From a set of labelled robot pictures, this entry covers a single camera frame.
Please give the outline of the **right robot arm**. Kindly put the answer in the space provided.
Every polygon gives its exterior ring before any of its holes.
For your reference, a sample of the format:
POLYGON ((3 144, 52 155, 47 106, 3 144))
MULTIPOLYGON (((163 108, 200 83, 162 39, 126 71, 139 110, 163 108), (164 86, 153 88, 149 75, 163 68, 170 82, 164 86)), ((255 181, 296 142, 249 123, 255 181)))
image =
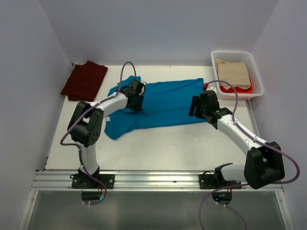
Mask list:
POLYGON ((228 136, 245 154, 245 164, 226 163, 204 172, 204 182, 225 188, 246 182, 253 189, 275 183, 285 177, 281 148, 276 142, 268 143, 242 126, 228 108, 221 108, 213 90, 193 96, 189 116, 205 119, 208 124, 228 136))

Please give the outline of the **blue t shirt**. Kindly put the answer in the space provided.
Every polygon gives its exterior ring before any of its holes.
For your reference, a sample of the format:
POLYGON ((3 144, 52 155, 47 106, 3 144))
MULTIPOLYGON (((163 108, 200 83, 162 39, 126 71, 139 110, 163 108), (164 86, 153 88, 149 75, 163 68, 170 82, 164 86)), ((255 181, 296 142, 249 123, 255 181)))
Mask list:
POLYGON ((136 129, 204 123, 204 119, 189 116, 192 97, 199 95, 203 85, 202 78, 148 83, 142 110, 125 108, 112 113, 106 121, 105 134, 116 140, 136 129))

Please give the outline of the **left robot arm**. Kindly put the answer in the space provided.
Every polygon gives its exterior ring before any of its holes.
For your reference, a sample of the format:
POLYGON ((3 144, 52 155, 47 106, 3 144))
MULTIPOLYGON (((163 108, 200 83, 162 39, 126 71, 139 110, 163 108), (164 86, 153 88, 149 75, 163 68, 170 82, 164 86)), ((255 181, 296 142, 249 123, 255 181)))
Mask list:
POLYGON ((140 112, 144 100, 146 83, 136 79, 100 101, 77 104, 68 125, 66 136, 70 135, 78 149, 80 166, 78 177, 83 177, 83 183, 89 188, 95 188, 100 182, 99 166, 96 160, 95 144, 98 141, 103 120, 121 109, 140 112))

